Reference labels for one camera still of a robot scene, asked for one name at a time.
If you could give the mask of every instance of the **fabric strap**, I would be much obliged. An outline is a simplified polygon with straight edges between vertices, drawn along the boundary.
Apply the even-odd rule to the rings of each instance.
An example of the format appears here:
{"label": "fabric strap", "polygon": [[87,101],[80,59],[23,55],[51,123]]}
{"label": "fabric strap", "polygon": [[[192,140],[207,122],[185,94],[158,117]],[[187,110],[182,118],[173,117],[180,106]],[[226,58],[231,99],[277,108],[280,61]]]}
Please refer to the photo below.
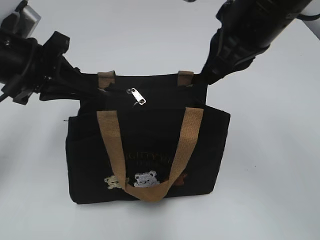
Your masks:
{"label": "fabric strap", "polygon": [[116,72],[114,70],[108,72],[98,72],[98,86],[100,89],[109,87],[111,83],[116,82]]}
{"label": "fabric strap", "polygon": [[179,71],[178,72],[178,86],[188,86],[192,84],[194,78],[193,71]]}
{"label": "fabric strap", "polygon": [[[177,85],[188,86],[192,84],[194,73],[192,71],[179,71]],[[109,87],[110,83],[116,82],[116,72],[114,70],[108,72],[98,72],[98,86],[100,89]]]}
{"label": "fabric strap", "polygon": [[113,174],[118,179],[122,189],[146,202],[157,202],[165,197],[172,184],[186,168],[194,151],[198,141],[203,112],[204,110],[201,108],[186,107],[169,179],[152,187],[133,187],[126,182],[125,155],[117,111],[98,111],[97,119],[101,136],[110,159]]}

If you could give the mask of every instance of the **bag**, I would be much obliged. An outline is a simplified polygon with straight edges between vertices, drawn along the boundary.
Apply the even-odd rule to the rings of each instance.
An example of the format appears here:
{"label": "bag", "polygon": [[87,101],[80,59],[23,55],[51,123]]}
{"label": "bag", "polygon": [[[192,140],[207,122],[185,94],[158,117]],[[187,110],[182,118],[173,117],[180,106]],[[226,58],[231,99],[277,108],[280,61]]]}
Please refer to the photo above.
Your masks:
{"label": "bag", "polygon": [[194,74],[88,75],[101,89],[68,121],[69,193],[77,204],[156,202],[213,191],[230,115],[206,106]]}

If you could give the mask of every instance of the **zipper pull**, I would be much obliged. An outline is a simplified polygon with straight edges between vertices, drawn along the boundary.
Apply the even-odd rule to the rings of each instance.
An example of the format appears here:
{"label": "zipper pull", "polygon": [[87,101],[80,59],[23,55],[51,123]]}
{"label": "zipper pull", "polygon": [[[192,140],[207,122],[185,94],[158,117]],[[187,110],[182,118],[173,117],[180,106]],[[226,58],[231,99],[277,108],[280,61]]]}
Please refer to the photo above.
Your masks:
{"label": "zipper pull", "polygon": [[138,90],[135,88],[127,89],[126,93],[134,96],[135,100],[137,101],[136,104],[139,103],[140,105],[144,105],[147,102],[140,92],[138,92]]}

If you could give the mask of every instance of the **tan handle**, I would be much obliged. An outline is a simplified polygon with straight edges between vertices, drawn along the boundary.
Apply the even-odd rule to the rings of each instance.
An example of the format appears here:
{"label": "tan handle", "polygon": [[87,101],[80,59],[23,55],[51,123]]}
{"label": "tan handle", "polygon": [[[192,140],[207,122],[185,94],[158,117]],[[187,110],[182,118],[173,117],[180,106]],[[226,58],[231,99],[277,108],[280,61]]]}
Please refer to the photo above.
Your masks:
{"label": "tan handle", "polygon": [[193,71],[179,71],[178,72],[178,86],[188,86],[192,84],[194,78]]}
{"label": "tan handle", "polygon": [[172,162],[169,180],[152,187],[133,187],[126,183],[126,163],[122,147],[120,126],[117,111],[98,111],[97,119],[106,151],[108,153],[113,174],[122,189],[146,202],[160,201],[168,193],[177,180],[194,151],[204,110],[201,108],[185,109],[176,153]]}
{"label": "tan handle", "polygon": [[116,82],[116,72],[114,70],[108,72],[98,72],[98,86],[100,89],[109,87],[111,83]]}
{"label": "tan handle", "polygon": [[[192,84],[194,78],[193,71],[179,71],[177,85],[188,86]],[[98,72],[98,86],[100,89],[109,87],[110,83],[116,82],[116,72],[114,70],[108,72]]]}

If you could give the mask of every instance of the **zipper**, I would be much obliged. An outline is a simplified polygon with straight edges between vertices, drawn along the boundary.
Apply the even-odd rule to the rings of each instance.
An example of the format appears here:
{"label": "zipper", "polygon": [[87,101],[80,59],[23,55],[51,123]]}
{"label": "zipper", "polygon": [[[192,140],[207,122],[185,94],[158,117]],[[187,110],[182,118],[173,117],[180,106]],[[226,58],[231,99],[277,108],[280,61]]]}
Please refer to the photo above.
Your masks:
{"label": "zipper", "polygon": [[144,105],[147,101],[146,99],[140,94],[140,92],[135,89],[135,88],[129,88],[126,90],[127,94],[132,94],[133,97],[136,100],[136,103],[134,105],[136,105],[137,103],[139,103],[140,105]]}

